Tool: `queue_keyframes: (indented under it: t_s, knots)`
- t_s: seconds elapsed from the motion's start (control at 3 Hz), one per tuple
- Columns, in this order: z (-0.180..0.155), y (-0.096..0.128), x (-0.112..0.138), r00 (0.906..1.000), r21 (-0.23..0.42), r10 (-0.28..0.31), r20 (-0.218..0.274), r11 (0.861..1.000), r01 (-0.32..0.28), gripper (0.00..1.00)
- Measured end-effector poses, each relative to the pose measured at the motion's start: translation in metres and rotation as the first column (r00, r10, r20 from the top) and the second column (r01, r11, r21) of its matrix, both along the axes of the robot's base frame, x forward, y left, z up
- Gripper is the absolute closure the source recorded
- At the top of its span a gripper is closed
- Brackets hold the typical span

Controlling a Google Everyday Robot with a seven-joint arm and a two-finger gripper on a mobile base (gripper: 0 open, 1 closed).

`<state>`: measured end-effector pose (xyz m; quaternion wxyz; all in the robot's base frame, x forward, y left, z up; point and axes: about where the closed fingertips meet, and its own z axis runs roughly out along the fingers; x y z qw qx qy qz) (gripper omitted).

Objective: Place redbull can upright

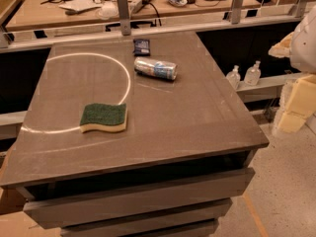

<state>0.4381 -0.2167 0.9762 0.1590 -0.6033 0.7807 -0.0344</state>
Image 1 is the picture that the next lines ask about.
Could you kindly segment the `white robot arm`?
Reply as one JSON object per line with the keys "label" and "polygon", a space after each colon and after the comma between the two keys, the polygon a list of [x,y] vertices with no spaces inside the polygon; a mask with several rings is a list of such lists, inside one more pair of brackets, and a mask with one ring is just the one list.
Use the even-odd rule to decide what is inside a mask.
{"label": "white robot arm", "polygon": [[301,72],[316,73],[316,6],[302,19],[293,32],[290,64]]}

